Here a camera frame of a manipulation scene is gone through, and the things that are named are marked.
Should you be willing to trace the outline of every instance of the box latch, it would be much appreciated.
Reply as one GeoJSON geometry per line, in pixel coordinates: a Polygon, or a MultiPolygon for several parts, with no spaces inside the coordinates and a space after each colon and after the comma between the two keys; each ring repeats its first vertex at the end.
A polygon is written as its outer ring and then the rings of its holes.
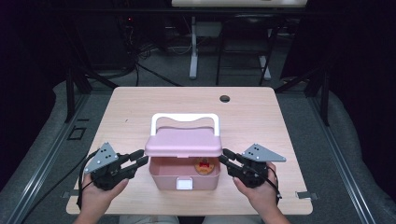
{"type": "Polygon", "coordinates": [[[178,177],[176,189],[192,189],[192,178],[189,176],[178,177]]]}

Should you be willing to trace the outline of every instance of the human hand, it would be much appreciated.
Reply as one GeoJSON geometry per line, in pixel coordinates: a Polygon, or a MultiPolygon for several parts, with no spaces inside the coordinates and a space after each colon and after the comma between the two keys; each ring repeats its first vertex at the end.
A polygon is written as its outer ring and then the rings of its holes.
{"type": "MultiPolygon", "coordinates": [[[[268,161],[267,166],[276,172],[276,167],[271,162],[268,161]]],[[[276,175],[271,169],[268,169],[268,179],[275,184],[276,175]]],[[[237,177],[233,178],[233,182],[238,190],[247,196],[251,206],[265,223],[289,223],[276,205],[275,189],[267,181],[254,189],[246,187],[237,177]]]]}
{"type": "Polygon", "coordinates": [[[91,174],[85,175],[82,186],[85,187],[88,184],[89,186],[82,191],[81,211],[75,224],[96,223],[105,214],[111,201],[125,189],[129,179],[123,179],[111,190],[99,189],[91,182],[91,174]]]}

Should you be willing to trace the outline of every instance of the box handle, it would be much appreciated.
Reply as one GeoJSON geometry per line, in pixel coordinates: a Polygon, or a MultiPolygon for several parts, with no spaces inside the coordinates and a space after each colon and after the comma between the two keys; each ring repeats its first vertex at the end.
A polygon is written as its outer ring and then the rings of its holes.
{"type": "Polygon", "coordinates": [[[151,136],[157,133],[157,119],[159,118],[169,118],[176,121],[195,121],[203,118],[210,118],[214,121],[215,136],[220,136],[219,130],[219,117],[216,114],[167,114],[167,113],[157,113],[152,116],[151,119],[151,136]]]}

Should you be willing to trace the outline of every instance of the pink box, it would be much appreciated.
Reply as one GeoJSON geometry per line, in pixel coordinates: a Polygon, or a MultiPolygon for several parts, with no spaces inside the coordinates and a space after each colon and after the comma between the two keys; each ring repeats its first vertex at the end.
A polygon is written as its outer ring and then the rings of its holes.
{"type": "Polygon", "coordinates": [[[219,182],[222,153],[219,137],[219,117],[215,114],[156,114],[151,121],[151,135],[146,143],[150,156],[149,171],[158,189],[215,189],[219,182]],[[176,121],[212,118],[214,127],[156,128],[157,119],[176,121]],[[210,174],[200,175],[195,169],[199,158],[209,158],[213,165],[210,174]]]}

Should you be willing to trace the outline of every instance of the dark curtain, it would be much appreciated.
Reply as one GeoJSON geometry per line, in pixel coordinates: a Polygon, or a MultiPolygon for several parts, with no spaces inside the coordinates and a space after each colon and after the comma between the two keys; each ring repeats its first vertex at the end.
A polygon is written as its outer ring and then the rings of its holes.
{"type": "MultiPolygon", "coordinates": [[[[341,5],[310,0],[307,10],[324,6],[341,5]]],[[[345,21],[337,18],[302,20],[282,77],[298,77],[317,66],[334,37],[343,36],[330,89],[356,127],[363,161],[378,186],[396,201],[396,5],[391,0],[350,1],[345,9],[350,23],[341,34],[336,31],[345,21]]]]}
{"type": "Polygon", "coordinates": [[[34,1],[0,6],[1,189],[46,123],[55,103],[52,88],[64,80],[69,51],[55,22],[34,1]]]}

